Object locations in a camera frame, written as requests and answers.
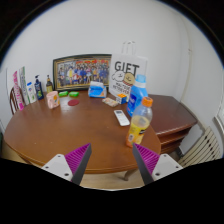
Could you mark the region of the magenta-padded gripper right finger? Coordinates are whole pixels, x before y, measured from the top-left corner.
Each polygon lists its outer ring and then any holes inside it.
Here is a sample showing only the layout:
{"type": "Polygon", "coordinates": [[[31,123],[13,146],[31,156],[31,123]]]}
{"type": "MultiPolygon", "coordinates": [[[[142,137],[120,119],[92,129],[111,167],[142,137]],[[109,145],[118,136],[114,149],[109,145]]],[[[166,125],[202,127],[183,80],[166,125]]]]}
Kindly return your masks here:
{"type": "Polygon", "coordinates": [[[158,155],[154,151],[136,143],[133,144],[132,153],[145,185],[182,169],[182,166],[168,154],[158,155]]]}

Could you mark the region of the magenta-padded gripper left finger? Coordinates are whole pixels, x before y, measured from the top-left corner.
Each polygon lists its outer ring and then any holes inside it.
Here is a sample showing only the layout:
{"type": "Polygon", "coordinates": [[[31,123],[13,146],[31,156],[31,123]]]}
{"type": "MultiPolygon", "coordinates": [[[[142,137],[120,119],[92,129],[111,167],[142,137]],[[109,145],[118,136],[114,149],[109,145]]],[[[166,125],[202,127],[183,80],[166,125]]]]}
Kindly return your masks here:
{"type": "Polygon", "coordinates": [[[91,144],[88,143],[66,155],[55,155],[42,169],[79,185],[82,181],[91,153],[91,144]]]}

